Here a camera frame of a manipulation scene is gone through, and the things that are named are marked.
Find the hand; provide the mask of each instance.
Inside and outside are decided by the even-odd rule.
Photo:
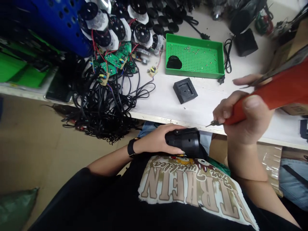
[[[243,78],[233,80],[235,85],[246,85],[257,79],[261,75],[248,75]],[[243,91],[233,92],[227,99],[223,99],[214,109],[214,120],[224,123],[232,115],[233,105],[242,97],[248,95]],[[224,125],[228,141],[238,144],[256,144],[267,130],[274,110],[269,110],[262,98],[252,95],[243,102],[243,110],[247,119],[233,125]]]
[[[134,143],[133,149],[136,153],[142,152],[166,152],[169,154],[185,154],[181,149],[169,146],[165,140],[165,134],[175,129],[185,127],[175,124],[160,125],[150,134],[144,136]]]

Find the cardboard box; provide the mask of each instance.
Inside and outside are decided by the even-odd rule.
[[[209,157],[228,166],[227,136],[217,134],[215,136],[213,135],[213,137]],[[282,146],[258,142],[257,151],[258,158],[269,177],[269,183],[272,185],[276,194],[283,197],[283,193],[279,190],[279,168]]]
[[[280,67],[286,60],[292,57],[297,51],[308,44],[308,18],[302,20],[298,26],[297,33],[291,41],[279,47],[272,60],[270,70]],[[283,106],[282,109],[292,116],[308,115],[308,105],[305,104],[289,104]]]

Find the green bag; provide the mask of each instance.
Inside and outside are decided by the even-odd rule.
[[[30,217],[38,188],[0,196],[0,230],[20,231]]]

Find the orange screwdriver handle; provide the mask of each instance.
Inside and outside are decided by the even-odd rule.
[[[250,95],[259,95],[270,110],[290,103],[308,104],[308,58],[301,64],[276,74],[271,82]],[[233,106],[232,116],[226,119],[224,124],[235,124],[246,119],[243,101],[248,96]]]

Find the tangled cable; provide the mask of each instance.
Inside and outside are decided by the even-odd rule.
[[[138,129],[138,121],[131,117],[129,111],[136,107],[137,99],[148,98],[156,86],[152,79],[140,87],[139,68],[135,60],[132,61],[138,74],[138,85],[134,91],[131,83],[134,74],[128,68],[111,76],[106,86],[98,81],[103,69],[94,73],[92,67],[89,67],[82,76],[75,79],[72,84],[73,102],[79,111],[63,119],[66,122],[63,126],[82,130],[86,135],[107,140],[110,144],[123,138],[132,128]],[[123,93],[124,80],[130,83],[127,94]],[[68,121],[73,121],[74,125],[68,124]]]

